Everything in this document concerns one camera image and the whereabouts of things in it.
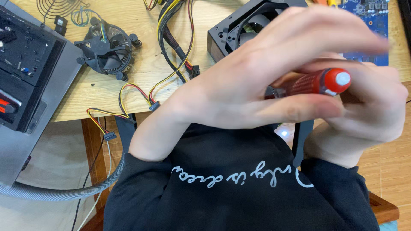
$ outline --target white cable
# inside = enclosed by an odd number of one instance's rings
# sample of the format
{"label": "white cable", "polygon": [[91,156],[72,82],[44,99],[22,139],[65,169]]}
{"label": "white cable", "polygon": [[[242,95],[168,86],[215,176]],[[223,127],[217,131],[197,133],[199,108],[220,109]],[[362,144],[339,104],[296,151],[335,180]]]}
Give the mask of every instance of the white cable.
{"label": "white cable", "polygon": [[[109,142],[108,142],[108,141],[107,141],[107,148],[108,148],[108,150],[109,150],[109,158],[110,158],[110,170],[109,170],[109,173],[107,174],[107,177],[109,177],[109,176],[110,176],[110,173],[111,173],[111,152],[110,152],[110,145],[109,145]],[[97,202],[99,201],[101,194],[102,194],[102,192],[99,193],[99,196],[97,197],[96,202],[94,203],[94,205],[93,205],[93,207],[91,208],[90,212],[88,212],[87,216],[84,218],[83,222],[81,223],[81,225],[79,226],[79,228],[78,228],[77,231],[80,231],[80,229],[83,227],[85,221],[87,220],[87,218],[90,216],[91,212],[92,212],[92,211],[94,210],[94,208],[96,207]]]}

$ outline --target gray flexible hose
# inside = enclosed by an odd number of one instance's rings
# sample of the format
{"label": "gray flexible hose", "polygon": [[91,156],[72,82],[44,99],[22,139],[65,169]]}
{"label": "gray flexible hose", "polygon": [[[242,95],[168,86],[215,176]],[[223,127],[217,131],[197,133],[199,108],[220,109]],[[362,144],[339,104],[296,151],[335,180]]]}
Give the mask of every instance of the gray flexible hose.
{"label": "gray flexible hose", "polygon": [[15,182],[10,188],[0,186],[0,195],[35,201],[71,201],[95,195],[108,188],[124,169],[124,154],[117,168],[105,181],[82,189],[46,189]]}

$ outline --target black sweatshirt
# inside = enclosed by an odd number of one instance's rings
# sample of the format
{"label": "black sweatshirt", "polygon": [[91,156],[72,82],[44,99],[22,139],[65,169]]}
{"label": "black sweatshirt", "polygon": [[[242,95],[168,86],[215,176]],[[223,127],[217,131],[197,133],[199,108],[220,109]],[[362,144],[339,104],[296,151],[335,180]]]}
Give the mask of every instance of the black sweatshirt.
{"label": "black sweatshirt", "polygon": [[162,162],[126,154],[104,230],[379,230],[358,167],[293,158],[267,126],[192,124]]}

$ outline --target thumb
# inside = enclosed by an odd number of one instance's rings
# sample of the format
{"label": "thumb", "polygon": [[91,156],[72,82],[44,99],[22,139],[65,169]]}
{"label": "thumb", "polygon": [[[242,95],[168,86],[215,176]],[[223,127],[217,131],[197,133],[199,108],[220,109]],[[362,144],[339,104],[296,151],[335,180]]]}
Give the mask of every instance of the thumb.
{"label": "thumb", "polygon": [[317,118],[335,118],[344,113],[336,98],[320,94],[300,94],[281,99],[259,101],[257,117],[265,124],[276,122],[302,122]]}

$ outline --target forearm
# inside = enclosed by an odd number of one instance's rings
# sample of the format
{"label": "forearm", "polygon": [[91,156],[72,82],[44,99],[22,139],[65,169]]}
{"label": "forearm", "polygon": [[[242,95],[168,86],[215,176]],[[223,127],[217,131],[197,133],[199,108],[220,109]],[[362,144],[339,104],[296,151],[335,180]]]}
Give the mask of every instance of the forearm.
{"label": "forearm", "polygon": [[184,121],[178,105],[166,101],[137,128],[129,152],[143,161],[162,161],[171,153],[189,125],[189,122]]}
{"label": "forearm", "polygon": [[327,123],[322,123],[305,140],[304,158],[322,159],[352,168],[367,148],[377,144],[377,141],[344,135]]}

